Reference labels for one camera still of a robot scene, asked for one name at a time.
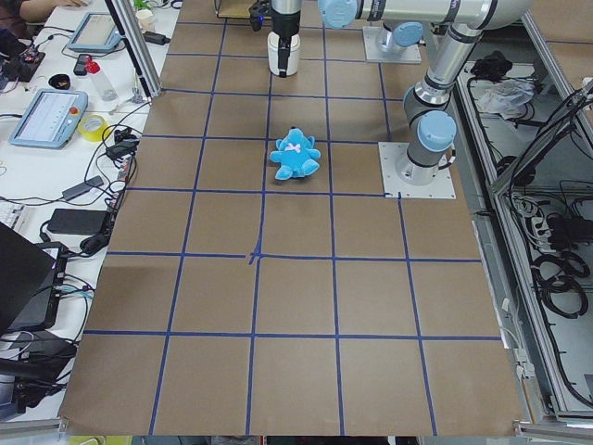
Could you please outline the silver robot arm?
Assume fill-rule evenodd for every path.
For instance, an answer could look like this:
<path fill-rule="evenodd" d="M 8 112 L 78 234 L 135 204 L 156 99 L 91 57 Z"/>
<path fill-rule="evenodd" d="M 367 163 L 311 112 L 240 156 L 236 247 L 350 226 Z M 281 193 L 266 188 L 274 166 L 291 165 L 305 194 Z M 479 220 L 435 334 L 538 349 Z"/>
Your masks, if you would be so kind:
<path fill-rule="evenodd" d="M 297 72 L 300 58 L 300 12 L 297 0 L 259 0 L 248 9 L 249 22 L 258 32 L 265 18 L 271 19 L 267 37 L 269 68 L 272 74 L 286 78 Z"/>
<path fill-rule="evenodd" d="M 396 161 L 397 175 L 412 185 L 430 184 L 452 145 L 457 125 L 446 113 L 450 91 L 485 30 L 505 27 L 531 7 L 530 1 L 320 1 L 323 22 L 335 29 L 355 19 L 428 21 L 448 25 L 423 79 L 404 97 L 412 142 Z"/>

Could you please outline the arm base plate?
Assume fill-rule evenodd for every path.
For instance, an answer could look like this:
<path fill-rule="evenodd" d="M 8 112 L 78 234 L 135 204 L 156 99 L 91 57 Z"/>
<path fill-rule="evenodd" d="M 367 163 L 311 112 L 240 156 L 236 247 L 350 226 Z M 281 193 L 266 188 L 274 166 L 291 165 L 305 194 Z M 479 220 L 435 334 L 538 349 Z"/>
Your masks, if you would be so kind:
<path fill-rule="evenodd" d="M 384 195 L 389 198 L 455 199 L 456 193 L 446 154 L 433 167 L 419 167 L 408 157 L 409 143 L 380 142 L 379 160 Z"/>
<path fill-rule="evenodd" d="M 393 29 L 382 27 L 363 27 L 365 57 L 368 62 L 420 64 L 422 57 L 419 42 L 423 37 L 420 22 L 408 21 Z"/>

